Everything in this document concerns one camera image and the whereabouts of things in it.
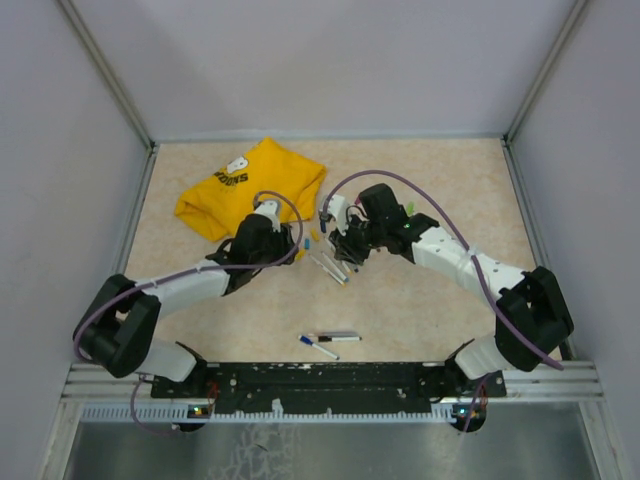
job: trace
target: white wall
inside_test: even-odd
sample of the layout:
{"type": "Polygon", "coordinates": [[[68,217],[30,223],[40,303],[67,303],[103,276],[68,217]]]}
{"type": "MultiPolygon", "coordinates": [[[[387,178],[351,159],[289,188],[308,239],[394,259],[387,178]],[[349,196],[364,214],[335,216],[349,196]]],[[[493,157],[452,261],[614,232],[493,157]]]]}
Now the white wall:
{"type": "Polygon", "coordinates": [[[640,2],[593,2],[516,142],[580,353],[640,475],[640,2]]]}
{"type": "Polygon", "coordinates": [[[54,2],[0,2],[0,478],[34,478],[144,148],[54,2]]]}
{"type": "Polygon", "coordinates": [[[158,140],[506,131],[573,0],[75,0],[158,140]]]}

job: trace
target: pen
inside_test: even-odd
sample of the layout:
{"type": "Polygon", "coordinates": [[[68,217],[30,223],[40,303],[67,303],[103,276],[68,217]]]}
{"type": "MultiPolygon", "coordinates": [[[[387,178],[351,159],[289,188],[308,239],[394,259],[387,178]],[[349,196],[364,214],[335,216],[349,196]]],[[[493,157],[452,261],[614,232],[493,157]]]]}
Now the pen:
{"type": "Polygon", "coordinates": [[[311,260],[313,260],[313,263],[315,263],[316,265],[318,265],[320,268],[322,268],[322,270],[325,271],[325,273],[327,273],[331,278],[333,278],[336,282],[338,282],[340,285],[342,285],[343,287],[346,285],[346,283],[344,283],[340,278],[338,278],[338,276],[333,273],[331,270],[329,270],[324,263],[322,263],[320,260],[318,260],[316,257],[314,257],[313,255],[309,254],[309,258],[311,260]]]}
{"type": "MultiPolygon", "coordinates": [[[[324,237],[324,241],[327,242],[327,245],[329,245],[329,248],[331,249],[332,252],[336,251],[336,247],[333,246],[333,243],[331,243],[331,240],[329,240],[327,237],[324,237]]],[[[353,268],[353,271],[358,273],[358,266],[355,263],[352,263],[351,265],[353,265],[351,267],[353,268]]],[[[342,266],[347,271],[347,273],[351,273],[351,270],[349,269],[349,265],[344,260],[342,261],[342,266]]]]}
{"type": "Polygon", "coordinates": [[[318,345],[317,343],[315,343],[313,340],[311,340],[308,337],[305,337],[304,335],[298,335],[298,340],[300,340],[302,343],[304,343],[305,345],[309,345],[310,347],[315,348],[316,350],[320,350],[322,353],[324,353],[325,355],[330,356],[331,358],[333,358],[334,360],[340,360],[340,357],[338,355],[336,355],[333,352],[330,352],[329,350],[327,350],[324,347],[321,347],[320,345],[318,345]]]}
{"type": "Polygon", "coordinates": [[[353,330],[331,330],[324,332],[307,333],[307,337],[318,337],[325,335],[327,337],[359,337],[358,332],[353,330]]]}
{"type": "Polygon", "coordinates": [[[318,335],[318,342],[319,343],[324,343],[324,342],[359,342],[360,340],[362,340],[362,337],[333,337],[331,335],[318,335]]]}
{"type": "Polygon", "coordinates": [[[331,267],[333,267],[334,272],[336,273],[336,275],[338,275],[340,280],[342,280],[343,282],[348,282],[349,281],[349,277],[347,277],[344,273],[342,273],[342,270],[340,270],[340,267],[338,267],[334,263],[334,261],[331,260],[331,257],[329,255],[327,255],[326,253],[322,252],[322,257],[327,261],[327,263],[329,263],[329,265],[331,265],[331,267]]]}

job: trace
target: cable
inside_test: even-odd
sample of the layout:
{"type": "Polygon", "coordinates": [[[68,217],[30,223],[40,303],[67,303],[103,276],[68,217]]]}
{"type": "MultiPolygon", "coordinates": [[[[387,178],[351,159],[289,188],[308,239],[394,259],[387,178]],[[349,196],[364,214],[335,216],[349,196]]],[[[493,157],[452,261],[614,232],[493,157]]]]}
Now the cable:
{"type": "Polygon", "coordinates": [[[296,221],[298,222],[298,227],[299,227],[298,238],[296,239],[294,246],[291,248],[291,250],[289,250],[289,252],[287,252],[282,258],[279,258],[278,260],[275,260],[271,263],[257,264],[257,265],[210,265],[207,267],[202,267],[200,269],[190,268],[188,270],[183,270],[181,272],[173,273],[171,275],[167,275],[166,277],[156,279],[153,282],[136,285],[135,287],[122,292],[120,295],[116,295],[115,297],[113,297],[111,300],[106,302],[104,305],[102,305],[100,308],[98,308],[96,311],[94,311],[91,315],[87,317],[87,319],[82,323],[80,328],[78,328],[78,332],[76,333],[76,336],[73,339],[73,351],[76,354],[76,357],[78,357],[78,359],[80,360],[91,362],[91,358],[85,356],[80,350],[80,339],[84,335],[84,332],[87,330],[87,328],[89,328],[89,325],[94,323],[96,319],[100,317],[100,315],[102,315],[104,312],[106,312],[109,308],[113,307],[114,305],[117,305],[118,302],[120,302],[121,300],[124,300],[125,298],[133,295],[134,293],[137,293],[137,292],[140,292],[141,290],[145,290],[147,288],[155,287],[158,285],[164,285],[165,283],[178,280],[179,278],[183,278],[188,275],[198,274],[200,272],[211,272],[214,270],[253,270],[253,269],[269,268],[269,267],[275,267],[275,266],[281,265],[284,262],[286,262],[289,258],[291,258],[300,247],[300,244],[302,243],[302,236],[304,233],[302,216],[300,215],[300,212],[298,211],[298,209],[296,208],[296,206],[293,204],[291,200],[281,195],[280,193],[274,192],[272,190],[262,190],[256,193],[253,199],[254,202],[258,198],[260,198],[262,195],[273,195],[275,197],[278,197],[279,199],[284,201],[287,205],[289,205],[289,207],[291,207],[291,210],[296,216],[296,221]]]}
{"type": "MultiPolygon", "coordinates": [[[[347,178],[345,178],[344,180],[339,182],[335,187],[333,187],[333,189],[329,192],[329,194],[325,198],[324,204],[322,205],[322,214],[320,215],[320,227],[323,233],[326,233],[326,225],[325,225],[325,221],[322,220],[322,218],[326,218],[327,209],[329,208],[329,200],[331,200],[331,198],[336,194],[336,192],[343,185],[345,185],[346,183],[350,182],[355,178],[363,177],[365,175],[384,175],[387,177],[391,177],[398,180],[399,182],[404,183],[405,185],[412,188],[413,190],[415,190],[418,194],[420,194],[420,196],[426,199],[431,204],[431,206],[433,206],[433,208],[436,209],[436,211],[440,214],[442,219],[447,223],[447,225],[449,225],[449,228],[451,228],[451,230],[455,234],[458,241],[462,244],[464,249],[469,251],[469,248],[470,248],[469,243],[465,240],[460,230],[458,230],[458,227],[456,227],[456,225],[453,223],[453,220],[449,218],[449,215],[446,214],[446,212],[442,209],[442,207],[433,198],[431,198],[431,196],[427,192],[422,190],[420,187],[418,187],[415,183],[411,182],[410,180],[407,180],[406,178],[396,173],[388,172],[386,170],[363,170],[362,172],[349,175],[347,178]]],[[[505,327],[507,327],[507,330],[509,330],[509,332],[511,332],[511,334],[514,337],[516,337],[520,341],[520,343],[522,343],[531,352],[535,353],[538,357],[540,357],[543,363],[557,370],[564,370],[564,367],[562,366],[562,364],[552,359],[549,355],[547,355],[538,347],[536,347],[533,343],[529,341],[529,339],[527,339],[527,337],[525,337],[522,333],[520,333],[520,331],[518,331],[516,327],[513,326],[513,324],[504,315],[504,313],[502,313],[502,310],[498,308],[498,305],[496,305],[496,301],[493,299],[493,296],[489,291],[489,286],[487,285],[487,281],[484,278],[482,267],[480,266],[480,262],[478,261],[476,255],[471,255],[471,261],[473,262],[473,265],[476,269],[476,273],[478,274],[478,280],[480,281],[482,292],[484,293],[484,296],[487,298],[487,302],[491,306],[491,309],[495,312],[498,319],[504,324],[505,327]]]]}
{"type": "Polygon", "coordinates": [[[211,382],[211,388],[209,389],[209,393],[207,393],[207,404],[209,405],[209,416],[213,415],[213,406],[218,400],[218,384],[216,382],[211,382]]]}
{"type": "Polygon", "coordinates": [[[489,403],[489,394],[487,393],[487,387],[483,385],[482,391],[480,392],[480,408],[483,411],[486,411],[488,403],[489,403]]]}
{"type": "Polygon", "coordinates": [[[469,405],[469,415],[467,415],[467,419],[464,422],[462,433],[467,433],[467,430],[469,430],[469,424],[471,423],[471,417],[473,416],[473,407],[475,407],[476,405],[476,401],[478,400],[478,396],[480,395],[480,392],[482,392],[482,389],[484,388],[485,382],[489,379],[491,375],[493,375],[493,373],[487,373],[484,377],[482,377],[482,380],[480,380],[480,383],[478,383],[478,386],[476,387],[476,391],[473,392],[471,405],[469,405]]]}
{"type": "Polygon", "coordinates": [[[172,425],[172,430],[170,431],[156,430],[155,428],[146,426],[144,423],[140,421],[140,419],[138,418],[138,414],[136,413],[136,405],[135,405],[136,395],[138,395],[138,390],[140,390],[140,387],[142,386],[142,384],[147,381],[147,377],[146,375],[139,375],[138,378],[139,378],[138,383],[136,383],[136,386],[133,387],[133,392],[131,392],[131,398],[129,399],[129,408],[131,409],[131,419],[133,420],[133,423],[135,423],[138,427],[140,427],[145,432],[150,433],[152,435],[156,435],[158,437],[173,437],[175,435],[178,435],[180,431],[175,429],[177,428],[176,425],[172,425]]]}

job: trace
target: white cable tray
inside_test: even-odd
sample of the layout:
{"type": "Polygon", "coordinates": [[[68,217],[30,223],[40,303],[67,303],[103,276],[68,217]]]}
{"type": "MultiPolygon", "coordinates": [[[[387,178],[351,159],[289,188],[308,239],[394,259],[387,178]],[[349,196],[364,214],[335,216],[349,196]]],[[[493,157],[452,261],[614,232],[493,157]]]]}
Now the white cable tray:
{"type": "MultiPolygon", "coordinates": [[[[144,423],[454,423],[451,405],[432,405],[431,413],[295,415],[276,410],[270,413],[216,414],[211,418],[188,418],[193,405],[136,405],[144,423]]],[[[86,404],[80,419],[84,423],[130,423],[131,410],[125,403],[86,404]]]]}

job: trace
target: blue marker cap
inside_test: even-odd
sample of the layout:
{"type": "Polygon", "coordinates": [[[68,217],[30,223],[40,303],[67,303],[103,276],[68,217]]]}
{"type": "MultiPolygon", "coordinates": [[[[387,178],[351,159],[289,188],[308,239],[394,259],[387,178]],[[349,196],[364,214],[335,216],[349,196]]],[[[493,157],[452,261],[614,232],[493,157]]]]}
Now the blue marker cap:
{"type": "Polygon", "coordinates": [[[298,337],[300,339],[300,341],[302,343],[305,343],[307,345],[313,345],[313,342],[311,341],[310,338],[305,337],[304,335],[300,335],[300,337],[298,337]]]}

